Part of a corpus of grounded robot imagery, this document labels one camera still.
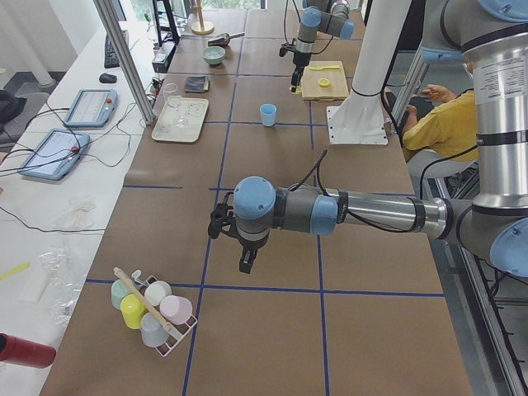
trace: keyboard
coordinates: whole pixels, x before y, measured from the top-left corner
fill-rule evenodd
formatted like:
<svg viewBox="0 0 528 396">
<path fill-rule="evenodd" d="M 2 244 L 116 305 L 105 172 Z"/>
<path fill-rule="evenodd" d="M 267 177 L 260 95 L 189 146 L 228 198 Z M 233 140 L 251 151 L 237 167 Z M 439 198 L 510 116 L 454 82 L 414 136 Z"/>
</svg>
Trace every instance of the keyboard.
<svg viewBox="0 0 528 396">
<path fill-rule="evenodd" d="M 123 37 L 125 37 L 126 44 L 129 44 L 128 31 L 121 31 Z M 105 38 L 105 68 L 119 68 L 119 59 L 117 58 L 116 49 L 110 41 L 110 37 L 106 35 Z"/>
</svg>

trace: black mouse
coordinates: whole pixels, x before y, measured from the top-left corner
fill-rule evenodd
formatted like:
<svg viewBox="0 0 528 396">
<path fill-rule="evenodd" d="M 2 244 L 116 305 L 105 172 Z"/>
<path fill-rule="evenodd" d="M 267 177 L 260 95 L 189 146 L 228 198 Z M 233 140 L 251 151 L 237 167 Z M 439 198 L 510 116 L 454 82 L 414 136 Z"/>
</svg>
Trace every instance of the black mouse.
<svg viewBox="0 0 528 396">
<path fill-rule="evenodd" d="M 117 81 L 117 76 L 114 74 L 103 73 L 99 76 L 99 83 L 113 84 Z"/>
</svg>

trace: cutting board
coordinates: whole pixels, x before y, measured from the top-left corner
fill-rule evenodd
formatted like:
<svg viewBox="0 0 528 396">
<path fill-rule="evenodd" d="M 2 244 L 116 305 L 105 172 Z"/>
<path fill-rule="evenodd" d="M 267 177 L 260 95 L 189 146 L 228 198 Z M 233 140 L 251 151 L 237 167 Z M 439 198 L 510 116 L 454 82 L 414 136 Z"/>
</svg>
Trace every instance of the cutting board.
<svg viewBox="0 0 528 396">
<path fill-rule="evenodd" d="M 310 66 L 333 66 L 339 65 L 337 69 L 310 70 Z M 330 82 L 329 87 L 320 87 L 318 80 L 326 78 Z M 340 60 L 314 60 L 308 67 L 304 68 L 301 79 L 303 99 L 306 101 L 342 101 L 348 98 L 347 78 L 343 63 Z"/>
</svg>

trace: tablet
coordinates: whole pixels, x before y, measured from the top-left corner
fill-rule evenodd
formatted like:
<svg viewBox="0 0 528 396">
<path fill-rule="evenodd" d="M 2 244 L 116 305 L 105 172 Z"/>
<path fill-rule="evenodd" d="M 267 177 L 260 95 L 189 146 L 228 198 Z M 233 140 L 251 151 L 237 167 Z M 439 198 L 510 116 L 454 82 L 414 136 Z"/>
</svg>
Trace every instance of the tablet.
<svg viewBox="0 0 528 396">
<path fill-rule="evenodd" d="M 70 107 L 64 125 L 69 128 L 101 128 L 116 108 L 114 89 L 82 89 Z"/>
<path fill-rule="evenodd" d="M 69 130 L 51 130 L 18 171 L 21 175 L 60 180 L 80 159 L 90 135 Z"/>
</svg>

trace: bowl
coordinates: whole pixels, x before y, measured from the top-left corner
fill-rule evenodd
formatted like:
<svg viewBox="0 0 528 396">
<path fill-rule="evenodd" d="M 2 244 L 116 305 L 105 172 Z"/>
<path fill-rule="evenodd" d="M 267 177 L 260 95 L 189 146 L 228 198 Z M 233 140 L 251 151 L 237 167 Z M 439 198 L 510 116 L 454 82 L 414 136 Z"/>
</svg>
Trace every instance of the bowl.
<svg viewBox="0 0 528 396">
<path fill-rule="evenodd" d="M 225 58 L 225 49 L 218 45 L 211 45 L 201 51 L 201 56 L 208 64 L 221 64 Z"/>
</svg>

